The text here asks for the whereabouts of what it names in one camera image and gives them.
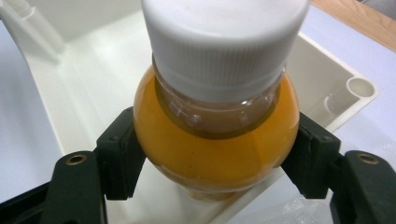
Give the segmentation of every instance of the transparent plastic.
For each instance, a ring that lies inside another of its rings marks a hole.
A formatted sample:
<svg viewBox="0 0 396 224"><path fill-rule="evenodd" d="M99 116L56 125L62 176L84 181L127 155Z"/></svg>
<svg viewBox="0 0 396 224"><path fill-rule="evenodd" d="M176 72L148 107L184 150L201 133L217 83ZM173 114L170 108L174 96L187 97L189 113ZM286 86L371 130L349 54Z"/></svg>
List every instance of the transparent plastic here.
<svg viewBox="0 0 396 224"><path fill-rule="evenodd" d="M197 199L248 189L289 154L299 110L288 76L260 95L216 105L174 91L150 67L134 100L134 126L148 159Z"/></svg>

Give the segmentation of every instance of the circular hole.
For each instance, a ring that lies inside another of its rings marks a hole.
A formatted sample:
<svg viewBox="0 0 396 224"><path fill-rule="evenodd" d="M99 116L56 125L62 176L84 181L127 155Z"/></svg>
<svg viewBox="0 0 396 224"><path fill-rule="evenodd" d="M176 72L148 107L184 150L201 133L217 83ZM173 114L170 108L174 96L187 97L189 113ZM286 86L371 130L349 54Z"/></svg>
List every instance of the circular hole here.
<svg viewBox="0 0 396 224"><path fill-rule="evenodd" d="M358 157L362 162L373 164L373 165L379 164L379 160L372 155L362 153L362 154L359 154Z"/></svg>
<svg viewBox="0 0 396 224"><path fill-rule="evenodd" d="M67 165L77 165L87 160L87 156L83 154L74 155L66 160Z"/></svg>
<svg viewBox="0 0 396 224"><path fill-rule="evenodd" d="M347 86L353 94L359 97L370 97L375 93L374 86L363 78L352 78L348 81Z"/></svg>

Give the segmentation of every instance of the bottle cap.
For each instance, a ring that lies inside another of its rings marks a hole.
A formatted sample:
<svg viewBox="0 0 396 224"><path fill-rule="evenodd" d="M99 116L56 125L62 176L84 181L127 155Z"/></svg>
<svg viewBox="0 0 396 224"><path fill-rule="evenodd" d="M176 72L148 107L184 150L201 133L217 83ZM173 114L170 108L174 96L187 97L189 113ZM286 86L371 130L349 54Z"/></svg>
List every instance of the bottle cap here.
<svg viewBox="0 0 396 224"><path fill-rule="evenodd" d="M175 90L244 101L281 76L308 0L143 0L153 57Z"/></svg>

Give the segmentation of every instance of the wooden edge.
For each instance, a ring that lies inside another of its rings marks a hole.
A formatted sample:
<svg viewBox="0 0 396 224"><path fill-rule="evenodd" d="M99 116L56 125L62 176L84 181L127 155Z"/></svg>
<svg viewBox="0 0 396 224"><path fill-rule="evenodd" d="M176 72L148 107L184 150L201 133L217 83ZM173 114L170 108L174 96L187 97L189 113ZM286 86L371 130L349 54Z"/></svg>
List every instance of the wooden edge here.
<svg viewBox="0 0 396 224"><path fill-rule="evenodd" d="M396 21L358 0L311 0L337 20L396 52Z"/></svg>

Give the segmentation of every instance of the white container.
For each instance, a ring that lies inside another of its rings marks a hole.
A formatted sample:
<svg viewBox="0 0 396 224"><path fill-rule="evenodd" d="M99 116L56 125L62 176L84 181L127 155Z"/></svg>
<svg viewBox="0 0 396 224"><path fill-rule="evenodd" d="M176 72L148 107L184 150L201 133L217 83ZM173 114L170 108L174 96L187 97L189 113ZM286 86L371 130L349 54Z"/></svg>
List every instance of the white container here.
<svg viewBox="0 0 396 224"><path fill-rule="evenodd" d="M0 0L63 154L95 148L132 105L151 49L139 1ZM335 131L377 95L375 86L300 35L288 61L301 111ZM146 161L134 197L107 202L110 223L224 223L283 175L221 203L189 198Z"/></svg>

